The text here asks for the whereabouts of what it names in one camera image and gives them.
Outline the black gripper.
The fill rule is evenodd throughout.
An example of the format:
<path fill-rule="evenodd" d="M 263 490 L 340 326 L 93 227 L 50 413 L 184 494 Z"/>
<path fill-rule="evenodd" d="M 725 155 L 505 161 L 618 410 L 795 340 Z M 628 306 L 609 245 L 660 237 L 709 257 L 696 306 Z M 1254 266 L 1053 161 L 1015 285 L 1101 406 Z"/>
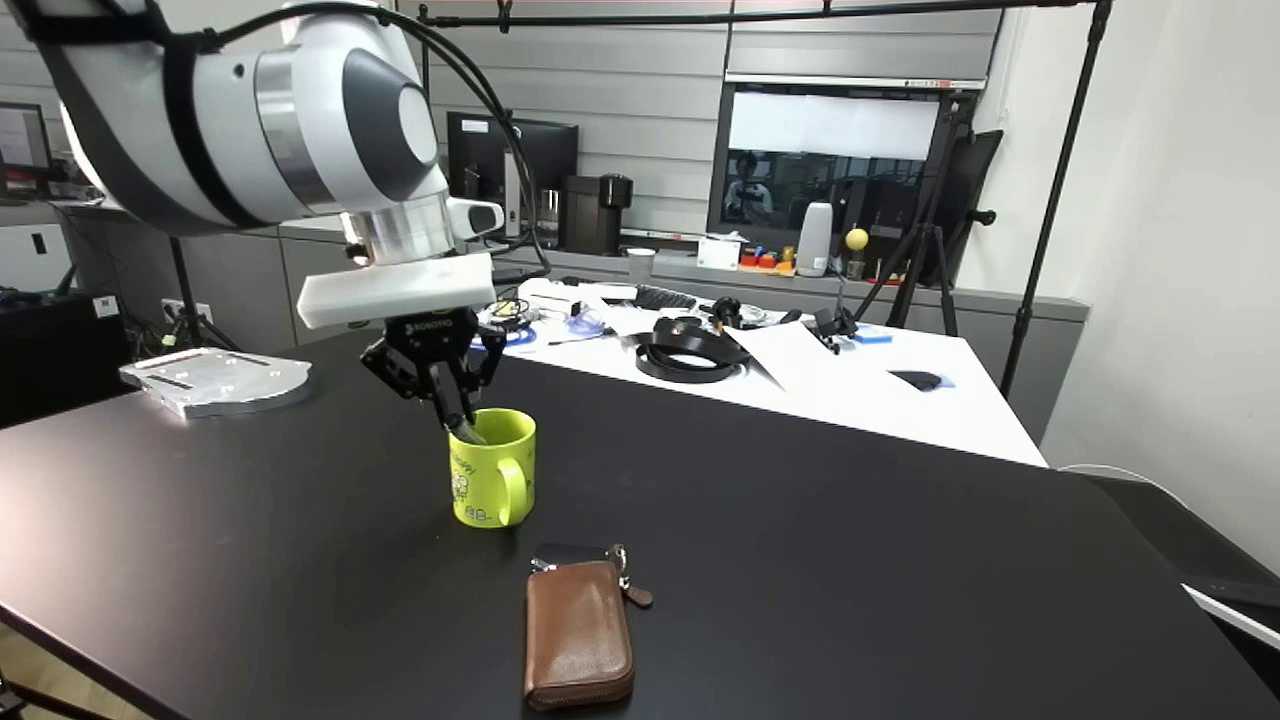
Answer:
<path fill-rule="evenodd" d="M 485 329 L 472 309 L 394 315 L 360 352 L 360 365 L 401 396 L 434 396 L 452 437 L 472 431 L 468 410 L 493 386 L 505 337 Z"/>

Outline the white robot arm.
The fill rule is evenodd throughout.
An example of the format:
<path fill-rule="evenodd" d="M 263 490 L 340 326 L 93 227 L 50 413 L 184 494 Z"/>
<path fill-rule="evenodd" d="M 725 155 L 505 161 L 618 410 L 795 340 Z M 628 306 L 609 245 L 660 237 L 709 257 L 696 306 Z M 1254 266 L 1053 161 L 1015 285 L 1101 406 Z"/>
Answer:
<path fill-rule="evenodd" d="M 497 299 L 505 223 L 493 202 L 448 189 L 430 90 L 411 52 L 430 29 L 378 0 L 289 0 L 243 29 L 182 33 L 156 0 L 3 0 L 35 44 L 80 172 L 127 215 L 168 237 L 345 223 L 352 266 L 302 285 L 314 329 L 370 326 L 363 368 L 478 427 L 478 391 L 499 340 L 479 329 Z"/>

